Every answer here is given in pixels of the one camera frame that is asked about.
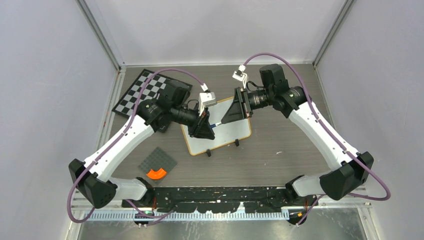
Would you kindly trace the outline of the black white chessboard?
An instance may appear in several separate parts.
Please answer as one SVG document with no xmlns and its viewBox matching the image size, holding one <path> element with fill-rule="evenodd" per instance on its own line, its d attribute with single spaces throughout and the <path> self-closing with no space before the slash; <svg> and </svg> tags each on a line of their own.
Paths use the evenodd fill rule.
<svg viewBox="0 0 424 240">
<path fill-rule="evenodd" d="M 116 114 L 116 116 L 121 116 L 129 120 L 134 108 L 137 107 L 137 116 L 146 117 L 147 122 L 152 125 L 154 131 L 164 133 L 174 121 L 167 122 L 163 125 L 158 123 L 158 118 L 162 113 L 162 110 L 157 105 L 159 91 L 165 88 L 168 81 L 183 81 L 163 74 L 157 74 L 150 80 L 150 82 L 147 82 L 148 78 L 152 76 L 153 73 L 154 72 L 152 70 L 143 69 L 117 101 L 115 106 L 112 108 L 112 111 Z M 190 87 L 191 94 L 193 86 L 186 82 L 183 83 Z"/>
</svg>

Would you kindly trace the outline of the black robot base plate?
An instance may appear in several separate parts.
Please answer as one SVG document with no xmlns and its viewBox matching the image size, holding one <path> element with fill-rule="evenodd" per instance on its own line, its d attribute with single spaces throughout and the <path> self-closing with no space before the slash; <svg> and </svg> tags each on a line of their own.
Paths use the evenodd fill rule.
<svg viewBox="0 0 424 240">
<path fill-rule="evenodd" d="M 285 187 L 151 187 L 140 200 L 123 200 L 122 207 L 148 208 L 160 213 L 213 214 L 234 213 L 244 208 L 248 214 L 277 213 L 282 207 L 308 209 L 317 199 L 315 195 L 295 196 Z"/>
</svg>

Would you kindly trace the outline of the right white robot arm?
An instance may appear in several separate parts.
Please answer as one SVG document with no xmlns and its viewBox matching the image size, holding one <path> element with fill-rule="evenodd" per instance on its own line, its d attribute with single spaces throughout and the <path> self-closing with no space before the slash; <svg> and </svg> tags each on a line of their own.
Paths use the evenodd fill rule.
<svg viewBox="0 0 424 240">
<path fill-rule="evenodd" d="M 288 182 L 285 185 L 287 202 L 299 205 L 309 195 L 327 195 L 338 201 L 362 185 L 369 175 L 363 166 L 371 168 L 373 156 L 367 151 L 360 153 L 347 143 L 339 146 L 332 137 L 342 141 L 341 136 L 320 117 L 315 104 L 309 105 L 302 87 L 289 86 L 280 65 L 263 66 L 259 73 L 263 86 L 251 92 L 235 88 L 233 102 L 221 123 L 248 119 L 254 110 L 272 106 L 307 135 L 330 169 L 327 173 L 301 175 Z"/>
</svg>

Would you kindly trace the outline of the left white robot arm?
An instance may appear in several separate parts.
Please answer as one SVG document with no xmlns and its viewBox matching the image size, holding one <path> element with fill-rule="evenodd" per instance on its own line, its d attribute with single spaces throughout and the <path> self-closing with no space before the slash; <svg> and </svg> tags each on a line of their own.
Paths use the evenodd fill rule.
<svg viewBox="0 0 424 240">
<path fill-rule="evenodd" d="M 146 180 L 114 178 L 112 173 L 139 144 L 169 122 L 187 126 L 192 138 L 214 140 L 208 108 L 217 101 L 205 85 L 202 89 L 199 106 L 194 109 L 185 104 L 190 95 L 188 86 L 174 80 L 159 90 L 157 97 L 141 101 L 134 109 L 135 115 L 105 145 L 85 160 L 74 159 L 69 164 L 76 189 L 95 209 L 113 200 L 131 200 L 148 207 L 154 190 Z"/>
</svg>

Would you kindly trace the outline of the yellow framed whiteboard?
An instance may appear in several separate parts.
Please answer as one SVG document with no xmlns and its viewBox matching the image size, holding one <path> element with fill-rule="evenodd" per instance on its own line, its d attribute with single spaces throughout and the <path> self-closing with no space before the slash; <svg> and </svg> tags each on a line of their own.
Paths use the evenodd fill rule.
<svg viewBox="0 0 424 240">
<path fill-rule="evenodd" d="M 208 110 L 210 113 L 209 122 L 216 124 L 220 122 L 227 112 L 228 108 L 233 102 L 232 97 L 228 97 L 217 101 L 217 104 L 211 106 Z M 184 136 L 188 152 L 192 156 L 200 154 L 211 155 L 212 150 L 229 146 L 236 142 L 248 138 L 252 134 L 251 124 L 249 119 L 243 119 L 235 122 L 220 124 L 213 128 L 215 139 L 199 139 L 190 137 L 188 127 L 181 126 L 182 134 Z"/>
</svg>

